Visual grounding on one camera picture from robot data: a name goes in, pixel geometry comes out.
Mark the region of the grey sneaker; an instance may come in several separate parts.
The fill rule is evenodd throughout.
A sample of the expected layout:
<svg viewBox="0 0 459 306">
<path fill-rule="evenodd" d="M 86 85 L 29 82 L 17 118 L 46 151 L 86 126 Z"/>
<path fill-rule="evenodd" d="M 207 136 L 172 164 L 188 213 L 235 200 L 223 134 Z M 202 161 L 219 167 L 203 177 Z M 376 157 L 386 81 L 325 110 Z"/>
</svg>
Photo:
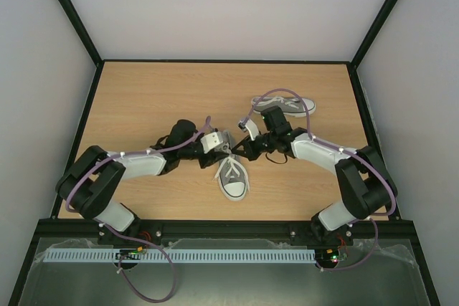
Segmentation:
<svg viewBox="0 0 459 306">
<path fill-rule="evenodd" d="M 230 201 L 241 201 L 250 190 L 249 175 L 239 157 L 231 151 L 236 145 L 232 134 L 223 130 L 222 137 L 225 144 L 223 152 L 228 156 L 219 162 L 214 180 L 217 180 L 220 190 Z"/>
</svg>

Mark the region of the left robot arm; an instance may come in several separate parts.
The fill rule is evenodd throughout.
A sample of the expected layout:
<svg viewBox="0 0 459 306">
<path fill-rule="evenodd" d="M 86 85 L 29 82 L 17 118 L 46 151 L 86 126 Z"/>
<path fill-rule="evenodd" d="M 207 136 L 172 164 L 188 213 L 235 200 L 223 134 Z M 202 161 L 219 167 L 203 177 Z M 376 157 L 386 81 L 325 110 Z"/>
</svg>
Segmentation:
<svg viewBox="0 0 459 306">
<path fill-rule="evenodd" d="M 121 181 L 144 176 L 163 176 L 182 160 L 196 160 L 201 168 L 226 158 L 229 146 L 222 132 L 206 123 L 201 130 L 189 120 L 178 120 L 170 133 L 144 150 L 108 152 L 98 145 L 87 148 L 57 182 L 55 190 L 68 210 L 123 233 L 137 216 L 114 200 Z"/>
</svg>

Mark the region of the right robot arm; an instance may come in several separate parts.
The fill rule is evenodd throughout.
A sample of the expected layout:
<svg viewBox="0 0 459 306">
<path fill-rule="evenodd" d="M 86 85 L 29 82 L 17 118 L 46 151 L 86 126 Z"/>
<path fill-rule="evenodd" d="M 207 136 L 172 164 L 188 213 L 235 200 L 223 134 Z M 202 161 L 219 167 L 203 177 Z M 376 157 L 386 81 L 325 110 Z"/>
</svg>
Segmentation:
<svg viewBox="0 0 459 306">
<path fill-rule="evenodd" d="M 306 128 L 293 129 L 278 106 L 261 112 L 267 132 L 260 133 L 249 118 L 238 123 L 247 133 L 233 154 L 249 161 L 275 151 L 286 157 L 308 161 L 332 173 L 338 181 L 341 199 L 311 219 L 311 235 L 317 242 L 329 242 L 346 225 L 376 215 L 388 206 L 395 210 L 397 189 L 382 157 L 370 146 L 345 148 L 316 137 Z"/>
</svg>

